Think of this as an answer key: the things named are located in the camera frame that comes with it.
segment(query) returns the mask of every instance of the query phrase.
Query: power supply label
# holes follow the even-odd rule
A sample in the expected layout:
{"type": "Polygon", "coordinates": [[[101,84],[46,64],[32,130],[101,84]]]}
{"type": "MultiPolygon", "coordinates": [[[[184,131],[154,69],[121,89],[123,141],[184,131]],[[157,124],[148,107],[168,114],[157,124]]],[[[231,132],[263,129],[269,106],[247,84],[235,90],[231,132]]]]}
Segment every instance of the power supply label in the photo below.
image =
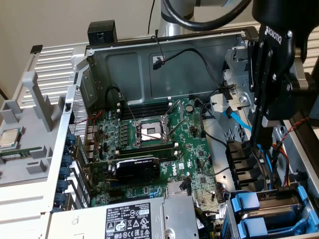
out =
{"type": "Polygon", "coordinates": [[[107,209],[105,239],[152,239],[151,204],[107,209]]]}

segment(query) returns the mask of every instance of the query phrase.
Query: green circuit board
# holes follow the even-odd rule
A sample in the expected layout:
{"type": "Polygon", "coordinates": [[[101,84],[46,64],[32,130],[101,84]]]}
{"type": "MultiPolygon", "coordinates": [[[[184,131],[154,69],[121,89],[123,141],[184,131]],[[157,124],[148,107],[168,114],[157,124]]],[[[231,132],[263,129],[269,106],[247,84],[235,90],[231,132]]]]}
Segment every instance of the green circuit board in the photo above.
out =
{"type": "MultiPolygon", "coordinates": [[[[203,210],[214,210],[218,208],[216,200],[211,199],[211,193],[215,190],[215,179],[205,176],[201,173],[196,159],[201,163],[210,155],[210,149],[206,137],[202,137],[199,110],[194,106],[194,100],[188,98],[179,99],[182,109],[176,106],[168,115],[168,125],[171,130],[180,122],[180,113],[183,111],[183,122],[176,131],[170,135],[167,144],[178,143],[177,148],[151,150],[134,154],[115,156],[117,146],[122,150],[136,148],[136,128],[133,125],[134,120],[118,121],[116,112],[102,113],[99,120],[95,122],[103,134],[100,135],[98,143],[102,145],[107,143],[107,151],[103,151],[103,157],[98,152],[93,155],[93,162],[87,166],[92,172],[92,180],[96,185],[96,196],[92,198],[91,206],[103,206],[110,203],[119,203],[127,199],[143,199],[152,197],[162,197],[166,195],[167,184],[171,182],[180,182],[190,177],[192,182],[192,196],[197,200],[198,205],[203,210]],[[185,110],[187,105],[192,105],[194,111],[188,114],[185,110]],[[151,183],[125,184],[107,181],[107,168],[112,162],[117,162],[125,158],[135,157],[156,157],[160,159],[160,177],[151,183]]],[[[147,122],[158,121],[159,117],[147,118],[147,122]]],[[[143,147],[156,145],[157,142],[151,141],[143,143],[143,147]]],[[[214,173],[213,167],[206,163],[204,170],[208,173],[214,173]]]]}

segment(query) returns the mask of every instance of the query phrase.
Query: white wall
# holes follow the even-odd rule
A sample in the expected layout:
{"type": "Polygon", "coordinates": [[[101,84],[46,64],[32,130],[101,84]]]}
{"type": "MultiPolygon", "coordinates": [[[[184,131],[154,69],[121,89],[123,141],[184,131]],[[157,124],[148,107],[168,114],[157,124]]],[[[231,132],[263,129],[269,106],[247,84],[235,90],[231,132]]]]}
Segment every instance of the white wall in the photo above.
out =
{"type": "MultiPolygon", "coordinates": [[[[33,45],[54,46],[86,42],[92,21],[114,19],[118,38],[142,36],[152,0],[0,0],[0,88],[11,97],[33,45]]],[[[156,0],[151,32],[160,22],[160,0],[156,0]]],[[[207,21],[229,9],[201,7],[197,21],[207,21]]],[[[253,21],[251,6],[234,22],[253,21]]]]}

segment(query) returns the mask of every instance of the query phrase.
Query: motherboard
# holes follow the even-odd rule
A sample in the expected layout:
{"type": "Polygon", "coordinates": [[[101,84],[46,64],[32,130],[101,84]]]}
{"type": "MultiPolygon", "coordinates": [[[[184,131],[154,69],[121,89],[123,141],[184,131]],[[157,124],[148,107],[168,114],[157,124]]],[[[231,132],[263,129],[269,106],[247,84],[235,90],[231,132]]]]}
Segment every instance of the motherboard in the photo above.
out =
{"type": "Polygon", "coordinates": [[[199,106],[182,98],[94,113],[84,169],[94,188],[91,206],[182,193],[192,195],[202,210],[217,211],[215,179],[202,173],[214,171],[199,106]],[[153,168],[144,168],[146,160],[153,168]]]}

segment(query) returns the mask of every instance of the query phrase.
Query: screw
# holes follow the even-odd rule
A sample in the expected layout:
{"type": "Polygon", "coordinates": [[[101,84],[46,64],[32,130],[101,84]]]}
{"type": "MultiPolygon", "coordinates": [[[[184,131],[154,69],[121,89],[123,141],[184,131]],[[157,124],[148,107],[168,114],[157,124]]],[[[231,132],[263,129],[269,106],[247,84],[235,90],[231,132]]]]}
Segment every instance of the screw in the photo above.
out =
{"type": "Polygon", "coordinates": [[[287,32],[287,37],[290,39],[290,38],[292,38],[293,37],[293,32],[292,31],[288,31],[287,32]]]}

